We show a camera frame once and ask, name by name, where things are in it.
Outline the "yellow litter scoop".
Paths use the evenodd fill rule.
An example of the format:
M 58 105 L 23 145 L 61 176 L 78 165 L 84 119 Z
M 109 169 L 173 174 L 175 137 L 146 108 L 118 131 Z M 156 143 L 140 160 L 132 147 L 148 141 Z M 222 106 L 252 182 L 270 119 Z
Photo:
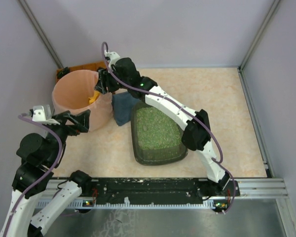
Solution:
M 94 90 L 94 93 L 91 97 L 88 98 L 88 104 L 91 105 L 92 103 L 94 103 L 99 96 L 101 95 L 101 93 L 97 90 Z

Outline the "bin with pink bag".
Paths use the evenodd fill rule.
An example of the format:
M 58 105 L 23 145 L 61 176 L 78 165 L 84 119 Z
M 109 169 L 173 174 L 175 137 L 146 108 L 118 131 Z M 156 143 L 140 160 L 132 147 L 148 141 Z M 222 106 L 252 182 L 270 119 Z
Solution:
M 52 91 L 55 114 L 70 111 L 77 115 L 90 110 L 89 131 L 105 126 L 113 116 L 112 94 L 100 94 L 89 104 L 98 79 L 98 73 L 91 70 L 77 70 L 63 76 Z

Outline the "dark green litter box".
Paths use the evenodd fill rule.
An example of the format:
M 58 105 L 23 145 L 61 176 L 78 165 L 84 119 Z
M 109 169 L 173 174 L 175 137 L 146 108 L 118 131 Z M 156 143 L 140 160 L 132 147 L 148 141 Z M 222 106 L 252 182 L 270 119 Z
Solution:
M 132 109 L 131 135 L 134 157 L 141 165 L 166 165 L 181 161 L 188 154 L 181 141 L 181 128 L 163 112 L 143 102 Z

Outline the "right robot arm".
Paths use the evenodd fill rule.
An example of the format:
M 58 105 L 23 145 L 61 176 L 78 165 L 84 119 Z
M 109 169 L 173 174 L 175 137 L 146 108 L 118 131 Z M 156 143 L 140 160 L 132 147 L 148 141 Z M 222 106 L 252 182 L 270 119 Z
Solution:
M 210 129 L 205 110 L 196 111 L 175 100 L 149 77 L 142 76 L 129 57 L 104 55 L 105 68 L 98 70 L 95 86 L 102 93 L 127 89 L 133 98 L 152 106 L 173 120 L 183 131 L 182 143 L 195 151 L 207 172 L 208 184 L 216 192 L 224 191 L 231 175 L 222 166 L 222 148 Z

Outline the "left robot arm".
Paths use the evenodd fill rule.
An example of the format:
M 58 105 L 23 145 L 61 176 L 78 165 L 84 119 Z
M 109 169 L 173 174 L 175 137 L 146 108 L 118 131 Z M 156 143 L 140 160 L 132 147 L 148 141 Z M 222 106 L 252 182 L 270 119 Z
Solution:
M 49 107 L 34 106 L 19 115 L 20 120 L 45 130 L 46 136 L 30 133 L 20 142 L 16 154 L 21 165 L 12 182 L 11 203 L 0 237 L 42 237 L 74 199 L 90 192 L 92 178 L 77 170 L 50 203 L 34 214 L 65 153 L 67 138 L 89 131 L 90 114 L 86 110 L 77 115 L 70 111 L 52 115 Z

